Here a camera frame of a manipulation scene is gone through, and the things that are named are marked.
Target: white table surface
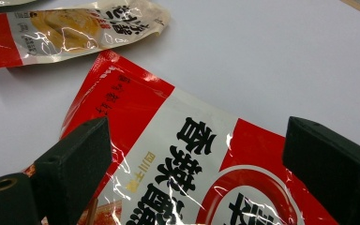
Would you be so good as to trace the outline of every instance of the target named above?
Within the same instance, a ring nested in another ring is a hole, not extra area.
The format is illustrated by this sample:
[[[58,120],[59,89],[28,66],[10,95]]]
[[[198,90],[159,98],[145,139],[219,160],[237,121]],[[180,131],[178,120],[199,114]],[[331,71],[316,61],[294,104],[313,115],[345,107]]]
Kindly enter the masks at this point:
[[[90,0],[38,1],[5,10]],[[291,115],[360,144],[360,12],[338,0],[154,0],[172,20],[160,37],[116,51],[175,86],[285,135]],[[0,68],[0,176],[52,147],[96,59]]]

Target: black foam block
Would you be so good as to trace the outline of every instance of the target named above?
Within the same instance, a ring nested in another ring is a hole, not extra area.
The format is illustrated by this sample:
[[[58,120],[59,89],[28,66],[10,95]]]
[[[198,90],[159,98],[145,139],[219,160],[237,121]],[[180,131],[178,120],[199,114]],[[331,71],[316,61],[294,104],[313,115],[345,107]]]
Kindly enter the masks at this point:
[[[291,117],[283,163],[339,224],[360,224],[360,146],[316,122]]]

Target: white background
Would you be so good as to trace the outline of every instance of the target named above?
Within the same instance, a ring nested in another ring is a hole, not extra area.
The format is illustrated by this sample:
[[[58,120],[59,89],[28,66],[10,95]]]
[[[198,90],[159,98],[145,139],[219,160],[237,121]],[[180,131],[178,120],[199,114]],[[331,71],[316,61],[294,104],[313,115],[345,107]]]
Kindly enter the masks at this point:
[[[285,135],[291,115],[360,144],[360,12],[338,0],[153,0],[172,20],[160,37],[115,49],[216,107]],[[90,0],[37,1],[1,10]],[[0,176],[57,141],[96,59],[0,68]]]

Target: red and white package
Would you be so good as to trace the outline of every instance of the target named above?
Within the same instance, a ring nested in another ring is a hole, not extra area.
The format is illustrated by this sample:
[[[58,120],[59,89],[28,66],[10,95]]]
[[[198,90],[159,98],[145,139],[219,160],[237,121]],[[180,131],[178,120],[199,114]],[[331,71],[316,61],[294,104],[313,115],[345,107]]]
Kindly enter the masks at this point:
[[[0,68],[55,63],[160,34],[167,9],[148,0],[100,0],[65,9],[0,13]]]
[[[284,137],[112,51],[87,75],[62,136],[101,116],[112,165],[95,196],[96,224],[337,224],[282,165]]]

